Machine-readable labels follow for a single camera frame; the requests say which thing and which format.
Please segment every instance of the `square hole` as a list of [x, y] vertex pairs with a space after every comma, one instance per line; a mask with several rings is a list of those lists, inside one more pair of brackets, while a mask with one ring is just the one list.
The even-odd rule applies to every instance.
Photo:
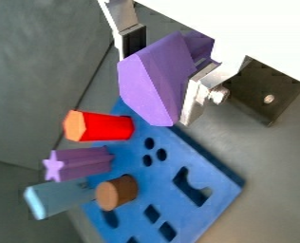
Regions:
[[155, 206], [149, 205], [144, 213], [145, 213], [147, 217], [149, 218], [151, 222], [155, 224], [157, 222], [159, 218], [161, 217], [161, 214], [157, 211], [157, 209], [155, 208]]

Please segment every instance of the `purple star prism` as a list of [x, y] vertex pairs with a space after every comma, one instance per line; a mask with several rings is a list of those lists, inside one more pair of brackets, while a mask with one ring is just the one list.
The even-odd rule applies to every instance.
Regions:
[[45, 179], [57, 182], [84, 178], [112, 170], [115, 155], [108, 147], [93, 147], [69, 150], [53, 150], [50, 159], [44, 160]]

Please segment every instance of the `gray wall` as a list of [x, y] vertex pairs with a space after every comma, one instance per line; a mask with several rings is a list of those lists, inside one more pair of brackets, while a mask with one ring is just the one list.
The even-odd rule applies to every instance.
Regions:
[[38, 184], [38, 172], [0, 163], [0, 243], [83, 243], [66, 213], [37, 221], [24, 190]]
[[111, 42], [97, 0], [0, 0], [0, 161], [40, 168]]

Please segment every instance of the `hole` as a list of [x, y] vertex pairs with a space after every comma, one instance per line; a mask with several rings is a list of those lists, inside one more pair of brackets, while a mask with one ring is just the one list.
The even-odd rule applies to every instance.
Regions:
[[127, 243], [139, 243], [137, 239], [135, 237], [132, 237]]
[[160, 227], [160, 232], [163, 233], [163, 236], [165, 237], [165, 239], [171, 242], [175, 237], [176, 237], [176, 230], [173, 229], [173, 227], [171, 226], [171, 224], [168, 222], [165, 222], [163, 224], [163, 226]]
[[153, 149], [153, 148], [156, 147], [156, 142], [155, 142], [155, 140], [153, 140], [152, 138], [148, 138], [148, 139], [145, 140], [145, 147], [147, 147], [148, 149]]
[[148, 216], [151, 222], [155, 224], [157, 222], [159, 218], [161, 217], [161, 214], [157, 211], [157, 209], [155, 208], [155, 206], [149, 205], [144, 213]]
[[119, 227], [119, 217], [115, 211], [103, 211], [105, 221], [116, 229]]
[[145, 166], [149, 167], [153, 164], [152, 157], [149, 155], [145, 155], [143, 159], [144, 159]]
[[193, 203], [197, 205], [197, 207], [201, 207], [209, 197], [213, 194], [213, 190], [207, 187], [203, 190], [195, 189], [188, 184], [188, 168], [184, 167], [180, 172], [177, 173], [176, 177], [173, 178], [173, 182], [179, 189], [185, 193], [188, 198], [193, 201]]
[[159, 157], [159, 160], [161, 160], [161, 161], [167, 160], [167, 152], [163, 148], [159, 149], [159, 151], [157, 151], [157, 157]]

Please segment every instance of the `circular hole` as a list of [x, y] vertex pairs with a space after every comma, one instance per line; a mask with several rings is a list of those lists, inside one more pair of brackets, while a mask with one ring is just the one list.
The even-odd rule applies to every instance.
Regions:
[[167, 160], [167, 152], [163, 148], [159, 149], [159, 151], [157, 151], [157, 157], [159, 157], [159, 160], [161, 160], [161, 161]]
[[155, 146], [156, 146], [156, 142], [155, 142], [155, 140], [153, 140], [152, 138], [148, 138], [148, 139], [145, 140], [145, 147], [147, 147], [148, 149], [153, 149]]
[[152, 157], [149, 155], [145, 155], [143, 159], [144, 159], [145, 166], [149, 167], [153, 164]]

